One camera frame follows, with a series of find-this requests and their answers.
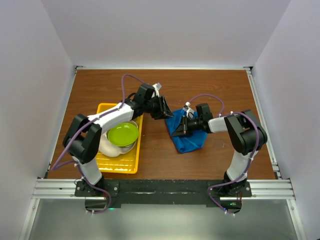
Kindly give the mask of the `blue cloth napkin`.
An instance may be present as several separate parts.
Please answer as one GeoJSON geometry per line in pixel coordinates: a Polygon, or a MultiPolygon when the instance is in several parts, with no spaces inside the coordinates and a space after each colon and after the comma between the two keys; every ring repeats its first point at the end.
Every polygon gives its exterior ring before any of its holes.
{"type": "MultiPolygon", "coordinates": [[[[169,136],[177,129],[182,116],[186,112],[181,108],[173,111],[174,116],[165,120],[169,136]]],[[[174,146],[180,154],[185,154],[201,149],[207,139],[208,134],[202,130],[195,130],[191,136],[171,137],[174,146]]]]}

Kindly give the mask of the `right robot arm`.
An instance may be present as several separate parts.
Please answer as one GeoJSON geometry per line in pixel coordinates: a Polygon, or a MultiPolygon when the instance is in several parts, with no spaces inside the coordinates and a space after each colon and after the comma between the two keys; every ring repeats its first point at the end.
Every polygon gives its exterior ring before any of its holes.
{"type": "Polygon", "coordinates": [[[233,197],[245,187],[250,165],[268,141],[266,131],[251,110],[214,118],[207,103],[198,104],[195,108],[196,116],[183,114],[170,135],[187,138],[193,136],[195,131],[208,134],[228,132],[234,148],[231,164],[224,173],[222,183],[210,186],[209,192],[233,197]]]}

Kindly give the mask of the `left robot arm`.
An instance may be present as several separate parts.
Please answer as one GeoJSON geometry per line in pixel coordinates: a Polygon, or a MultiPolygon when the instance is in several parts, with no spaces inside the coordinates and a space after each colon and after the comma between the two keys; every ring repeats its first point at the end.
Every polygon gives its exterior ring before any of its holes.
{"type": "Polygon", "coordinates": [[[161,84],[139,86],[133,99],[129,97],[116,106],[100,114],[74,117],[63,140],[63,157],[69,153],[77,163],[77,167],[86,183],[86,191],[92,196],[101,193],[106,196],[104,177],[99,171],[96,155],[100,146],[100,139],[111,128],[128,121],[132,121],[144,113],[148,113],[155,120],[168,119],[173,116],[164,95],[159,93],[161,84]]]}

